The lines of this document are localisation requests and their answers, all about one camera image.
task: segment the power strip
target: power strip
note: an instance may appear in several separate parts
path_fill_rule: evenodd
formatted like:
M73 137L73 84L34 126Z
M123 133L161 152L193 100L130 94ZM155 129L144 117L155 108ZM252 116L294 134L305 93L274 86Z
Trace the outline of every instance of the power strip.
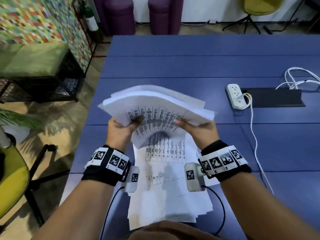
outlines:
M238 84L229 84L226 87L231 105L234 109L243 109L247 103Z

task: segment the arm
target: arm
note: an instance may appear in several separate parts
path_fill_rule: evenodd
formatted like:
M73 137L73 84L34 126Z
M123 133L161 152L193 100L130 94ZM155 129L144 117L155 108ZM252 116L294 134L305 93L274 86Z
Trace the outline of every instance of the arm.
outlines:
M209 145L219 140L214 122L198 127L185 121L175 123L190 133L201 150L207 150ZM315 229L278 201L251 173L237 173L221 181L221 188L242 230L250 238L320 239L320 234Z
M141 121L123 127L111 118L106 144L124 152ZM113 190L114 186L106 183L82 180L32 240L97 240Z

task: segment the blue table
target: blue table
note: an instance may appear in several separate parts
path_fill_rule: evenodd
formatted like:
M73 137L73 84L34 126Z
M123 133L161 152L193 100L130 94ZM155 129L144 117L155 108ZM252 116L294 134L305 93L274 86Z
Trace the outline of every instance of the blue table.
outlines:
M260 179L254 159L250 110L233 110L225 88L276 87L290 67L320 74L320 38L317 35L182 35L115 36L83 128L63 201L82 177L84 165L97 146L104 145L110 116L97 108L111 93L142 84L153 84L206 101L206 109L218 112L221 139L235 145ZM309 79L293 72L296 80ZM303 220L320 230L320 101L316 85L303 84L306 107L254 108L253 130L258 158L275 196ZM130 145L126 154L134 160ZM212 187L226 208L221 238L246 239L220 185ZM218 199L209 192L213 211L199 216L195 227L214 233L223 218ZM108 216L104 239L129 234L127 209L130 197L120 193Z

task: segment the person's left hand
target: person's left hand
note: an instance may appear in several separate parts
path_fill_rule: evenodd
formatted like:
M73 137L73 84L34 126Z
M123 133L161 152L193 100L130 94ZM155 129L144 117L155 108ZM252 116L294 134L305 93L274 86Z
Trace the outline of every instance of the person's left hand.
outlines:
M132 133L142 121L143 117L138 117L127 126L122 126L112 117L108 122L106 145L124 153L131 140Z

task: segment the purple armchair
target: purple armchair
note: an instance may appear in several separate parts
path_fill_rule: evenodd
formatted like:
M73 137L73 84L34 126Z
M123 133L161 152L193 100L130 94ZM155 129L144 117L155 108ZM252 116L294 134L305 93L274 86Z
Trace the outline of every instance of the purple armchair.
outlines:
M103 32L110 35L134 35L134 2L132 0L93 0Z
M150 29L154 35L177 35L184 0L149 0Z

